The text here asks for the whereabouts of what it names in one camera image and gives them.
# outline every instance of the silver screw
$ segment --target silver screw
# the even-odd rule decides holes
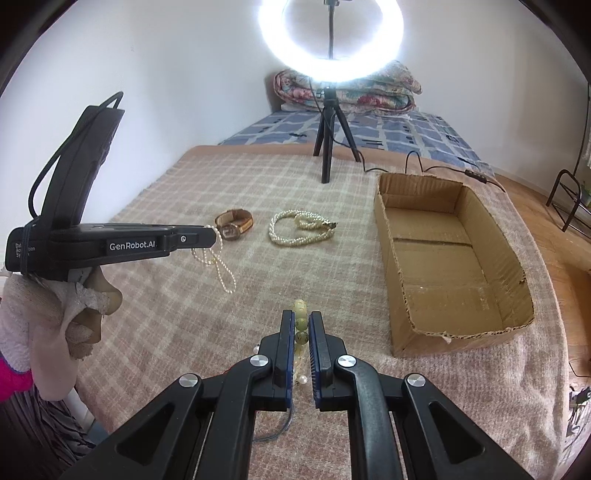
[[[339,359],[337,360],[337,362],[339,363],[340,366],[349,368],[349,367],[354,366],[354,364],[357,363],[357,359],[351,355],[341,355],[339,357]]]
[[[255,367],[264,367],[269,363],[269,359],[265,355],[253,355],[251,357],[251,365]]]
[[[426,380],[421,374],[410,374],[407,378],[407,382],[413,387],[422,387],[424,386]]]
[[[184,374],[181,378],[178,379],[178,383],[181,384],[181,387],[191,388],[197,385],[199,382],[199,377],[195,374]]]

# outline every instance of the glowing ring lamp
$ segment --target glowing ring lamp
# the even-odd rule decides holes
[[[318,59],[303,50],[287,34],[283,12],[289,0],[263,0],[258,21],[262,36],[273,54],[287,66],[321,82],[346,82],[365,77],[393,60],[402,43],[404,22],[395,0],[376,0],[382,24],[374,38],[352,57]]]

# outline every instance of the twisted pearl necklace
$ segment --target twisted pearl necklace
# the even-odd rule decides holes
[[[213,247],[211,248],[201,248],[199,250],[201,250],[202,256],[203,258],[199,257],[199,254],[197,253],[197,249],[192,248],[191,249],[191,254],[193,255],[193,258],[195,260],[197,260],[198,262],[201,262],[202,264],[205,265],[215,265],[216,270],[217,270],[217,279],[220,281],[222,288],[224,289],[224,291],[226,293],[234,293],[236,291],[236,277],[234,276],[234,274],[230,271],[230,269],[228,268],[228,266],[222,261],[222,259],[220,258],[220,255],[222,253],[222,249],[223,249],[223,239],[222,236],[219,232],[219,230],[212,226],[212,225],[206,225],[207,228],[211,228],[214,232],[216,232],[216,236],[217,236],[217,240],[220,243],[220,250],[219,252],[215,253],[213,251]],[[211,260],[209,260],[207,258],[207,253],[206,250],[209,250],[209,254],[212,256]],[[230,274],[230,277],[232,277],[232,283],[234,285],[233,288],[227,288],[226,287],[226,283],[224,282],[223,278],[222,278],[222,272],[220,270],[220,265]]]
[[[301,230],[324,229],[324,232],[318,233],[317,235],[300,236],[298,238],[282,238],[275,233],[275,224],[282,218],[291,217],[294,218],[295,224]],[[310,245],[334,237],[335,228],[335,222],[331,222],[317,213],[307,212],[305,210],[284,210],[271,219],[269,237],[273,243],[282,247],[301,247],[302,245]]]

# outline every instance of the blue checkered bedsheet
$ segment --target blue checkered bedsheet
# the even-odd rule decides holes
[[[272,113],[221,145],[314,143],[319,118],[314,112]],[[490,165],[480,160],[470,145],[438,115],[416,111],[405,117],[349,113],[347,120],[358,147],[403,154],[418,150],[424,158],[494,176]],[[335,140],[346,143],[338,122]]]

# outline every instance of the watch face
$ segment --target watch face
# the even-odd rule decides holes
[[[240,237],[240,229],[231,223],[222,225],[220,234],[224,240],[238,240]]]

